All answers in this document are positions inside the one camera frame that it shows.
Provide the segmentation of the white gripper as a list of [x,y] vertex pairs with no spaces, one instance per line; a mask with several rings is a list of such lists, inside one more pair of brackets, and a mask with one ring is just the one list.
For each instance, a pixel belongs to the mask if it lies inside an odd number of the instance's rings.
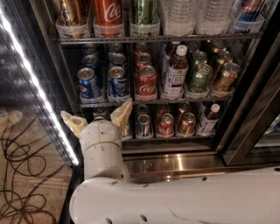
[[96,144],[116,144],[122,147],[121,130],[127,125],[132,109],[132,99],[129,98],[110,114],[111,122],[98,120],[89,125],[86,119],[66,111],[61,111],[60,116],[74,135],[80,138],[81,150],[85,152]]

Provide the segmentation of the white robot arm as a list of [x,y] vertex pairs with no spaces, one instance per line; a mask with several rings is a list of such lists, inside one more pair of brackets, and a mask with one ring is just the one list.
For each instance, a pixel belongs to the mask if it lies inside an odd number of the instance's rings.
[[279,224],[278,167],[148,185],[132,182],[122,157],[127,100],[110,120],[87,122],[61,112],[79,138],[84,180],[74,190],[74,224]]

